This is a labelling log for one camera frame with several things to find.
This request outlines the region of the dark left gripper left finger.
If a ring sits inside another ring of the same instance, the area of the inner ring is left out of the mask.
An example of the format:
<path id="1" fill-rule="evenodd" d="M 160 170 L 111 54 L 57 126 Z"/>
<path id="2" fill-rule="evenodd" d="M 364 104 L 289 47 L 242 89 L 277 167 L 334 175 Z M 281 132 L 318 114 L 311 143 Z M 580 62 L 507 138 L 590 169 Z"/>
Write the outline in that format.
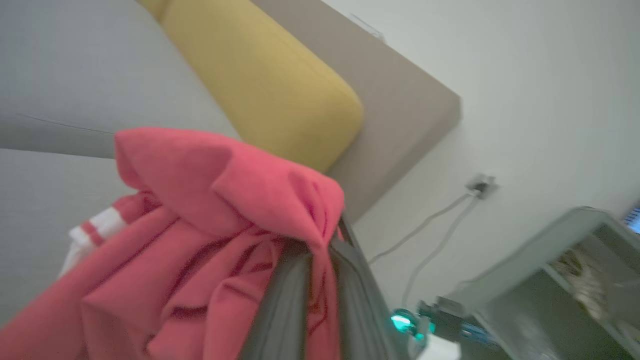
<path id="1" fill-rule="evenodd" d="M 300 240 L 284 245 L 238 360 L 306 358 L 313 254 Z"/>

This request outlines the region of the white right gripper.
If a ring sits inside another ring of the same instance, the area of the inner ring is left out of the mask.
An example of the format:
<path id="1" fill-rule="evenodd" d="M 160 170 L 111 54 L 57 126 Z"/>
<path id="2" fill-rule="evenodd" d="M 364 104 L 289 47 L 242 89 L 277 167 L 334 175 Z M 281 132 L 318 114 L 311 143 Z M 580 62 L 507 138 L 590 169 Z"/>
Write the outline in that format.
<path id="1" fill-rule="evenodd" d="M 435 334 L 435 314 L 432 308 L 412 312 L 397 308 L 391 313 L 391 323 L 403 335 L 410 360 L 461 360 L 462 347 Z"/>

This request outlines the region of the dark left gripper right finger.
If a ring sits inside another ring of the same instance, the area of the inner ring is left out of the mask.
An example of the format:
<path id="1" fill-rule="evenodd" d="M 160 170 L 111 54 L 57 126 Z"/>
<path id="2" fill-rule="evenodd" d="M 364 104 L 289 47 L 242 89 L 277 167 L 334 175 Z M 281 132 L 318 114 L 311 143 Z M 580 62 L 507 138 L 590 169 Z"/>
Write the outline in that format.
<path id="1" fill-rule="evenodd" d="M 337 282 L 343 360 L 410 360 L 351 226 L 341 217 L 329 244 Z"/>

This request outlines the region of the red jersey with white trim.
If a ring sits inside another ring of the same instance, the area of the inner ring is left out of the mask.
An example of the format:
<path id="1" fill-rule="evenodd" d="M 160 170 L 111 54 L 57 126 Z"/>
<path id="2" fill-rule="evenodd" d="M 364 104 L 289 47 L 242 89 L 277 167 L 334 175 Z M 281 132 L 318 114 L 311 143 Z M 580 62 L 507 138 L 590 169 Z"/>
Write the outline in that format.
<path id="1" fill-rule="evenodd" d="M 312 255 L 304 360 L 342 360 L 338 183 L 195 130 L 122 130 L 115 155 L 136 194 L 74 228 L 84 258 L 0 330 L 0 360 L 237 360 L 289 239 Z"/>

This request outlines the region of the white framed glass cabinet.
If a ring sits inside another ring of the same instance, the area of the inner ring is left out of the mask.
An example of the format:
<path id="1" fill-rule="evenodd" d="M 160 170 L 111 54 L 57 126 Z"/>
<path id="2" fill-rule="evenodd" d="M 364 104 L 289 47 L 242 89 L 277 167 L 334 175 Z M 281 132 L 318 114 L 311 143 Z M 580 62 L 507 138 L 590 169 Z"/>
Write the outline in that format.
<path id="1" fill-rule="evenodd" d="M 640 360 L 640 235 L 576 207 L 450 298 L 498 342 L 480 360 Z"/>

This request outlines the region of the taupe sofa back panel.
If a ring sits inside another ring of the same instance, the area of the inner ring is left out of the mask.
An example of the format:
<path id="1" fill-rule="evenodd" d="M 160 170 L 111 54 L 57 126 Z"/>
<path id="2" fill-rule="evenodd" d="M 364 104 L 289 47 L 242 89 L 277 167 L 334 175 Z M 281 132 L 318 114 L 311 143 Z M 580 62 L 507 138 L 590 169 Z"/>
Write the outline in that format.
<path id="1" fill-rule="evenodd" d="M 461 121 L 461 98 L 324 0 L 253 0 L 356 92 L 361 132 L 329 170 L 356 223 Z"/>

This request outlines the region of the small blue object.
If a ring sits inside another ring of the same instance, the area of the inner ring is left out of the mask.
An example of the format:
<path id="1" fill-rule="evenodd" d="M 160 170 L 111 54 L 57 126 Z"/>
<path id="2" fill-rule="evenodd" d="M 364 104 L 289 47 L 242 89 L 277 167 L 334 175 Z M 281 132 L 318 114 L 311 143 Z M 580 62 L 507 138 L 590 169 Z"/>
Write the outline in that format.
<path id="1" fill-rule="evenodd" d="M 623 221 L 635 234 L 640 235 L 640 204 L 632 208 Z"/>

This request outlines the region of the yellow sofa back cushion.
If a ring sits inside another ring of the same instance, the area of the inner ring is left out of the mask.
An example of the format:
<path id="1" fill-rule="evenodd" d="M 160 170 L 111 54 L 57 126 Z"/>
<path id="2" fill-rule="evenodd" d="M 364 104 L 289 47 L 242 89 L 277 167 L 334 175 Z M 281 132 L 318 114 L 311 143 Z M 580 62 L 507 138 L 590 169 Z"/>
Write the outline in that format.
<path id="1" fill-rule="evenodd" d="M 159 23 L 172 0 L 136 0 Z"/>
<path id="2" fill-rule="evenodd" d="M 252 0 L 164 0 L 157 20 L 248 144 L 325 173 L 361 130 L 354 89 Z"/>

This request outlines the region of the grey sofa seat cushion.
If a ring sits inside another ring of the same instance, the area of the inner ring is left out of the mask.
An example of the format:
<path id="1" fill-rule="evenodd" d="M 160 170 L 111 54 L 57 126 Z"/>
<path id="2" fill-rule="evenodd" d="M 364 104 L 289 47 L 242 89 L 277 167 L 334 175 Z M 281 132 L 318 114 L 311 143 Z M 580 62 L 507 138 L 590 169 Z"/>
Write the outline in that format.
<path id="1" fill-rule="evenodd" d="M 238 138 L 136 0 L 0 0 L 0 148 L 113 158 L 149 126 Z"/>

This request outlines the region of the white wall socket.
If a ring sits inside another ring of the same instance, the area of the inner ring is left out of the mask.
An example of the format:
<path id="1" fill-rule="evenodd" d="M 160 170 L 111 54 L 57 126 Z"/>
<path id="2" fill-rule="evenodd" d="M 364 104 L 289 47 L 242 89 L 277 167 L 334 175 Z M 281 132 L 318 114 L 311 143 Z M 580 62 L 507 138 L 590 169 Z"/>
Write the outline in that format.
<path id="1" fill-rule="evenodd" d="M 479 173 L 471 178 L 464 187 L 474 198 L 486 199 L 499 188 L 499 185 L 495 176 Z"/>

